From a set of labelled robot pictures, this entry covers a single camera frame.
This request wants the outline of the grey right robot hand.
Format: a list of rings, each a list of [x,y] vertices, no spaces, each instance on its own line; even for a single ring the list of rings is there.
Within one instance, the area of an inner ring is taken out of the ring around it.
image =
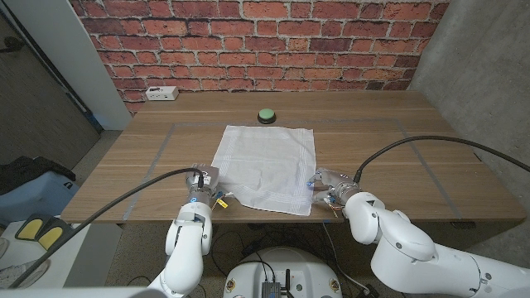
[[[329,201],[346,205],[351,196],[361,191],[359,185],[346,174],[326,168],[317,169],[316,173],[307,181],[307,185],[314,190],[320,185],[325,187],[325,190],[322,189],[313,196],[314,202]]]

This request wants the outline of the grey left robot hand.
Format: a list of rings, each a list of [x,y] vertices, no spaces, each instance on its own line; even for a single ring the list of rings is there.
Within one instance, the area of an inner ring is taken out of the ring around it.
[[[204,183],[202,186],[199,186],[199,175],[196,172],[187,173],[185,182],[189,191],[203,191],[211,196],[215,196],[219,183],[219,168],[197,163],[194,163],[191,167],[202,172]]]

